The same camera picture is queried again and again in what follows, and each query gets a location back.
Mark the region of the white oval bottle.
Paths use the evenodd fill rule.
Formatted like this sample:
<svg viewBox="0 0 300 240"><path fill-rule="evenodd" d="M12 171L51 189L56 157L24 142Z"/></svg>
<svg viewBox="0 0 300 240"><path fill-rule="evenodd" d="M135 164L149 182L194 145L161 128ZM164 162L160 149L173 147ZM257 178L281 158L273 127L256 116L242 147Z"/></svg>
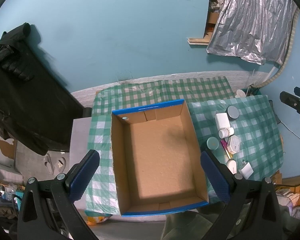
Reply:
<svg viewBox="0 0 300 240"><path fill-rule="evenodd" d="M227 168L230 170L230 172L232 174L236 174L237 173L237 163L234 159L229 159L227 162L226 162L226 166Z"/></svg>

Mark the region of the white charger cube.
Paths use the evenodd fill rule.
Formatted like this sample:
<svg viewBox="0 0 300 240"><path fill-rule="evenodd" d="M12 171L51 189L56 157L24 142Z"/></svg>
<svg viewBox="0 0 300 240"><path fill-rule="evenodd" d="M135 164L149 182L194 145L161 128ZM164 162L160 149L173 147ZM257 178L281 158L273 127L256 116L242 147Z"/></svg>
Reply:
<svg viewBox="0 0 300 240"><path fill-rule="evenodd" d="M249 179L254 172L250 163L244 160L242 161L242 166L238 171L245 179Z"/></svg>

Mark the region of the pink cosmetic tube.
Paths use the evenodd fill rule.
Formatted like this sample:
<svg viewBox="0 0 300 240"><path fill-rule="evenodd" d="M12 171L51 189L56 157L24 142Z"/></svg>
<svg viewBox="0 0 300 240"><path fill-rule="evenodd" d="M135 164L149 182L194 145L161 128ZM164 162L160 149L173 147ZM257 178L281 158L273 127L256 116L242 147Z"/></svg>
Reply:
<svg viewBox="0 0 300 240"><path fill-rule="evenodd" d="M228 156L229 159L232 159L232 154L228 151L228 148L227 148L227 142L225 139L222 139L221 140L221 145L222 147L224 148L225 152L226 152L226 155Z"/></svg>

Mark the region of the teal round tin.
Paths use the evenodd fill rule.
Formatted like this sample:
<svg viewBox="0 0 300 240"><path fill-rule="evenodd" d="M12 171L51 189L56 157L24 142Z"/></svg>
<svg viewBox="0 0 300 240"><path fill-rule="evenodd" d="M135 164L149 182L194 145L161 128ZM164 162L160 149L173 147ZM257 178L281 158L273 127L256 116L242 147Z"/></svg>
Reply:
<svg viewBox="0 0 300 240"><path fill-rule="evenodd" d="M206 141L206 146L209 150L215 151L219 148L219 140L216 137L209 137Z"/></svg>

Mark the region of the white octagonal box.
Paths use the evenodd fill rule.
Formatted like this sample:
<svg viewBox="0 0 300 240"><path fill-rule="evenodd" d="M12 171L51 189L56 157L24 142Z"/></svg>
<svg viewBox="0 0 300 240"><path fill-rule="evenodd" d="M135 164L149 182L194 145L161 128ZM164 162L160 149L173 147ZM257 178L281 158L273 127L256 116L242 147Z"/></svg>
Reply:
<svg viewBox="0 0 300 240"><path fill-rule="evenodd" d="M238 136L232 135L227 142L227 150L231 154L236 154L240 151L241 140Z"/></svg>

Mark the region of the white cylindrical bottle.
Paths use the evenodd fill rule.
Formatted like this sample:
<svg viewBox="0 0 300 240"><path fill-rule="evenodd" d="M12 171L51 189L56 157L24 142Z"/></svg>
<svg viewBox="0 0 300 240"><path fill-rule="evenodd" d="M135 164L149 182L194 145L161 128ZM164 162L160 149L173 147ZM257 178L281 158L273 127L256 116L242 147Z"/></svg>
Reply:
<svg viewBox="0 0 300 240"><path fill-rule="evenodd" d="M224 139L224 138L228 138L232 135L234 135L235 131L232 127L227 127L227 128L222 128L218 131L218 136L221 138L221 139Z"/></svg>

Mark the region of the white rectangular box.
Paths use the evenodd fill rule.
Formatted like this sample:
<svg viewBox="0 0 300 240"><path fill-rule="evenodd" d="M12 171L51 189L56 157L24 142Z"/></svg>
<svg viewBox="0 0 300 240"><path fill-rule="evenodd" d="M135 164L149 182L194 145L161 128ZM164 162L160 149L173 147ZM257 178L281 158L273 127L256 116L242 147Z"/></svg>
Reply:
<svg viewBox="0 0 300 240"><path fill-rule="evenodd" d="M217 113L215 115L215 122L218 130L231 126L227 113Z"/></svg>

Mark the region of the blue-rimmed cardboard box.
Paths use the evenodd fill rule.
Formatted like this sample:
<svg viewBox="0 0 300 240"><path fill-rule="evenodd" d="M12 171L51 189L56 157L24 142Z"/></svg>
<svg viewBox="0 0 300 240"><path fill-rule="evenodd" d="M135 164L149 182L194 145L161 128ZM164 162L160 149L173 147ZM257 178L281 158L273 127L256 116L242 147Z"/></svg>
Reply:
<svg viewBox="0 0 300 240"><path fill-rule="evenodd" d="M115 110L110 132L122 216L164 215L208 203L200 147L183 99Z"/></svg>

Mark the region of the grey-lidded round jar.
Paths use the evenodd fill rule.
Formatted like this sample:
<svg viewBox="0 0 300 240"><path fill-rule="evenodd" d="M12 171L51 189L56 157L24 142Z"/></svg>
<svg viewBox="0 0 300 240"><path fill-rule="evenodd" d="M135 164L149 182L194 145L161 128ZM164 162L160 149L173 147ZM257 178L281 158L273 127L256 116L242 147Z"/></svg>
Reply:
<svg viewBox="0 0 300 240"><path fill-rule="evenodd" d="M231 121L239 118L239 110L233 105L230 105L226 109L226 113L228 115L229 120L231 120Z"/></svg>

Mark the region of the green checkered tablecloth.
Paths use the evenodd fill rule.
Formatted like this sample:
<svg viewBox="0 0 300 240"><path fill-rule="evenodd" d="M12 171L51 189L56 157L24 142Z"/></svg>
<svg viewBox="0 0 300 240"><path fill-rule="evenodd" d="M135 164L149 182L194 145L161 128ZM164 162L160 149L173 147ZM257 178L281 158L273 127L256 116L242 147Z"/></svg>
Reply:
<svg viewBox="0 0 300 240"><path fill-rule="evenodd" d="M89 150L96 150L100 154L100 165L85 190L85 210L119 214L110 150L110 115L113 110L178 99L192 103L232 98L234 93L224 76L144 83L117 82L101 88L93 101L87 144Z"/></svg>

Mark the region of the teal checkered plastic sheet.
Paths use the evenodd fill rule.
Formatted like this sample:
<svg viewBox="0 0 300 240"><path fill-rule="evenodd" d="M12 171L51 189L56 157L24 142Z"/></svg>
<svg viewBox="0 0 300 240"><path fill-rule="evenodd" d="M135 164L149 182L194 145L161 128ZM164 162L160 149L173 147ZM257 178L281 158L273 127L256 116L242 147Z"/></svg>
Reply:
<svg viewBox="0 0 300 240"><path fill-rule="evenodd" d="M234 154L238 168L249 163L253 169L250 179L261 181L271 177L282 166L280 132L267 96L192 102L187 106L201 149L206 147L207 139L218 136L215 115L234 106L239 117L230 125L241 141L239 152Z"/></svg>

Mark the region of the white cup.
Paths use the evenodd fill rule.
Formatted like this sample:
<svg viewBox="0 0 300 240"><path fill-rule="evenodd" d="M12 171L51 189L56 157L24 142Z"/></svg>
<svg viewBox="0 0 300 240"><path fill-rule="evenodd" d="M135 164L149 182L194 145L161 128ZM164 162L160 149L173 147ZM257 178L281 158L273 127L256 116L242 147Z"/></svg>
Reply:
<svg viewBox="0 0 300 240"><path fill-rule="evenodd" d="M245 98L246 97L246 92L241 90L241 89L238 89L236 90L235 92L235 98Z"/></svg>

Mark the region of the silver foil sheet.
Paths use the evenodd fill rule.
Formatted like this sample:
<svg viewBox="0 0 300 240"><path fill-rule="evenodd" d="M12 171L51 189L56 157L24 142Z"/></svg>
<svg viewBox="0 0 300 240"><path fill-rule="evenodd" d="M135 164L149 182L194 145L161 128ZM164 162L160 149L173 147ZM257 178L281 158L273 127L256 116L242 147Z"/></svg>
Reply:
<svg viewBox="0 0 300 240"><path fill-rule="evenodd" d="M224 0L206 51L282 65L296 9L293 0Z"/></svg>

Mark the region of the wooden shelf plank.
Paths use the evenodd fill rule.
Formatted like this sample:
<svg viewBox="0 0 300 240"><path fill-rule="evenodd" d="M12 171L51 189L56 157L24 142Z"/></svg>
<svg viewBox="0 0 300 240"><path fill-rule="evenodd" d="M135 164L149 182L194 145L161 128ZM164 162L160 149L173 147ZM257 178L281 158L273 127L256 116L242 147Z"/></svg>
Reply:
<svg viewBox="0 0 300 240"><path fill-rule="evenodd" d="M210 42L209 38L188 38L187 42L189 45L195 46L207 46Z"/></svg>

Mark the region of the black garment on wall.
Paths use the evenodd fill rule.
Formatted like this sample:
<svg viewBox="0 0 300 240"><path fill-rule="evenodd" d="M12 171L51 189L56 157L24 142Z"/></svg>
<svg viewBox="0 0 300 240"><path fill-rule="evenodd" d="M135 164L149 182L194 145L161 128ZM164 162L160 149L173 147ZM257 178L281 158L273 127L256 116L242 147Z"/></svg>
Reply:
<svg viewBox="0 0 300 240"><path fill-rule="evenodd" d="M26 42L24 23L0 39L0 136L39 155L70 150L73 120L84 107L51 75Z"/></svg>

